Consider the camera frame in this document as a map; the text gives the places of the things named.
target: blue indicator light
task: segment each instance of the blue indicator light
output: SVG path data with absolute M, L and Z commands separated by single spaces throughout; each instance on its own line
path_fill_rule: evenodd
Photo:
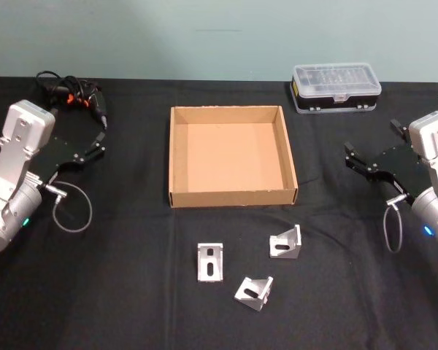
M 423 226 L 423 230 L 428 236 L 435 236 L 435 232 L 433 232 L 433 230 L 428 226 Z

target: plastic storage case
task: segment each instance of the plastic storage case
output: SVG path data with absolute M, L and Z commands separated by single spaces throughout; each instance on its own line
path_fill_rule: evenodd
M 295 66 L 291 95 L 298 113 L 372 111 L 381 85 L 368 63 Z

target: black cloth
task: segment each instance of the black cloth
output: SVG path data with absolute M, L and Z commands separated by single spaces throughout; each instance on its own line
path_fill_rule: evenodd
M 404 246 L 390 254 L 382 187 L 346 168 L 343 150 L 401 143 L 389 120 L 438 110 L 438 84 L 385 83 L 373 112 L 302 115 L 284 82 L 99 82 L 107 153 L 62 176 L 91 197 L 93 223 L 60 231 L 48 196 L 0 254 L 0 349 L 438 349 L 438 244 L 403 206 Z M 0 78 L 0 132 L 31 86 Z M 169 208 L 170 107 L 201 105 L 283 106 L 295 206 Z M 55 134 L 90 142 L 94 127 L 62 112 Z M 298 260 L 269 259 L 269 236 L 295 223 Z M 223 283 L 196 281 L 199 242 L 223 242 Z M 260 313 L 234 300 L 245 276 L 274 277 Z

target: metal bracket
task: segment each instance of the metal bracket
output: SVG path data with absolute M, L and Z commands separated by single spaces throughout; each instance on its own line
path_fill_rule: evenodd
M 221 282 L 222 261 L 222 243 L 198 243 L 198 281 Z
M 269 256 L 280 259 L 296 259 L 301 248 L 300 225 L 278 236 L 269 237 Z
M 249 279 L 245 277 L 237 293 L 235 293 L 235 300 L 261 311 L 264 304 L 268 302 L 272 281 L 271 276 L 268 279 Z

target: gray cable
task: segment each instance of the gray cable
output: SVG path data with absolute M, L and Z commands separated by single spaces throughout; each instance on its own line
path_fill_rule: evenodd
M 57 211 L 57 205 L 60 203 L 59 200 L 55 201 L 55 205 L 53 206 L 53 210 L 52 210 L 53 221 L 55 222 L 55 224 L 57 224 L 57 226 L 59 226 L 60 229 L 62 229 L 65 232 L 68 232 L 68 233 L 80 233 L 80 232 L 83 232 L 84 230 L 86 230 L 89 227 L 89 225 L 93 221 L 93 206 L 91 204 L 91 200 L 89 199 L 88 195 L 86 195 L 85 191 L 81 190 L 78 186 L 76 186 L 74 184 L 70 184 L 69 182 L 54 181 L 53 183 L 54 184 L 63 184 L 63 185 L 66 185 L 66 186 L 73 187 L 74 189 L 80 191 L 82 193 L 82 195 L 85 197 L 86 201 L 88 202 L 88 207 L 89 207 L 89 218 L 88 218 L 88 222 L 86 222 L 86 225 L 84 225 L 82 228 L 78 228 L 76 230 L 71 230 L 71 229 L 69 229 L 67 227 L 64 227 L 60 222 L 58 222 L 56 211 Z
M 389 212 L 389 209 L 391 209 L 391 207 L 396 211 L 396 214 L 398 217 L 398 222 L 399 222 L 399 242 L 397 244 L 396 249 L 393 249 L 391 247 L 391 245 L 389 244 L 388 231 L 386 230 L 386 217 L 388 216 L 388 212 Z M 385 210 L 385 216 L 383 217 L 383 231 L 385 232 L 385 241 L 386 241 L 386 246 L 388 247 L 388 250 L 393 254 L 399 253 L 399 251 L 401 250 L 401 247 L 402 247 L 402 218 L 401 218 L 401 213 L 399 212 L 399 208 L 394 203 L 391 204 L 390 206 L 388 206 L 388 208 L 386 208 L 386 210 Z

